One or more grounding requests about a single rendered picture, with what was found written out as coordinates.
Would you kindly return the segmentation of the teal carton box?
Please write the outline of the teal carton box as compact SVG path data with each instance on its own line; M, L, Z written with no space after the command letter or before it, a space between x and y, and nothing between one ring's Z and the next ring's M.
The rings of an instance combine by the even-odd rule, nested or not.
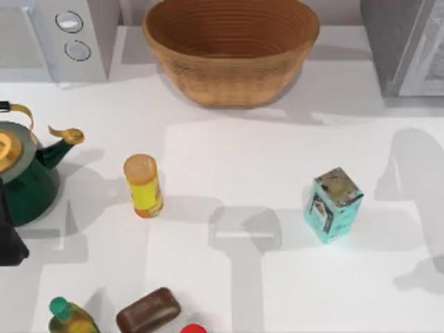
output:
M314 178L305 220L319 240L328 244L349 233L364 193L341 168Z

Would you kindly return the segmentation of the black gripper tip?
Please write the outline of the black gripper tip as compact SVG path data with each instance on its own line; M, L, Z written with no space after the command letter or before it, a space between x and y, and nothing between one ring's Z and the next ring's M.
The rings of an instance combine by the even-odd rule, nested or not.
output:
M19 266L30 251L17 233L6 200L6 190L0 178L0 267Z

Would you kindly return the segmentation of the round microwave knob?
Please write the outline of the round microwave knob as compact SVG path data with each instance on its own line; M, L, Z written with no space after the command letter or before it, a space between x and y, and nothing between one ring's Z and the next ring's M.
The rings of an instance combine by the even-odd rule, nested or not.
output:
M55 23L65 33L78 33L83 29L82 17L73 11L58 13Z
M64 51L66 56L77 62L86 61L92 55L90 47L80 40L66 42L64 45Z

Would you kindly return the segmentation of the yellow bottle with green cap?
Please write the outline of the yellow bottle with green cap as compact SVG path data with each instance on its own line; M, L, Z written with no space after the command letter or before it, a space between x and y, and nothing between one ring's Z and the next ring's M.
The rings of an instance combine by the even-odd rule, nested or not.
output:
M49 333L101 333L89 313L63 297L53 298L49 309Z

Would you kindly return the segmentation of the green and gold kettle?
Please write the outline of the green and gold kettle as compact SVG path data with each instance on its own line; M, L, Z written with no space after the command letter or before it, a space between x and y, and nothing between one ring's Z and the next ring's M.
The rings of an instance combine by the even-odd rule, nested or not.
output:
M7 112L20 112L31 120L28 127L0 120L0 179L12 224L21 227L52 206L60 187L57 166L85 136L77 128L56 130L49 126L49 133L58 141L43 146L33 134L33 115L26 106L0 101L0 113Z

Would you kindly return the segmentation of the yellow and orange can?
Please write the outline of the yellow and orange can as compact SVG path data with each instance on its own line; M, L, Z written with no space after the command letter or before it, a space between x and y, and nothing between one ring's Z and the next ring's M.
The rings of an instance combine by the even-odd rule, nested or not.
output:
M131 155L123 164L136 214L144 219L157 216L163 207L157 162L147 154Z

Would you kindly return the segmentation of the brown woven basket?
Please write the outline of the brown woven basket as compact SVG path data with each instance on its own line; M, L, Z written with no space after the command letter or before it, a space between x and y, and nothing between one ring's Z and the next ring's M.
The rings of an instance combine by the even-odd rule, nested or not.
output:
M301 70L320 30L301 0L161 0L144 37L169 80L205 106L272 101Z

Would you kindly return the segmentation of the pale microwave oven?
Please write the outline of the pale microwave oven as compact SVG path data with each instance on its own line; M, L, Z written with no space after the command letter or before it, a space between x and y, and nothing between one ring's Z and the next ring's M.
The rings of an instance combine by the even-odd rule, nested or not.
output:
M83 19L78 33L65 33L58 13ZM0 0L0 82L97 83L110 75L119 0ZM66 56L66 42L80 40L92 50L77 62Z

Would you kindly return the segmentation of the brown bread loaf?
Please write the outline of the brown bread loaf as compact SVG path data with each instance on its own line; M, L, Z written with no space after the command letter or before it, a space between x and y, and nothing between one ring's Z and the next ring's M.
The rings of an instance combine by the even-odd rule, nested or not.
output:
M179 316L181 306L172 291L160 287L124 307L116 315L121 333L153 333Z

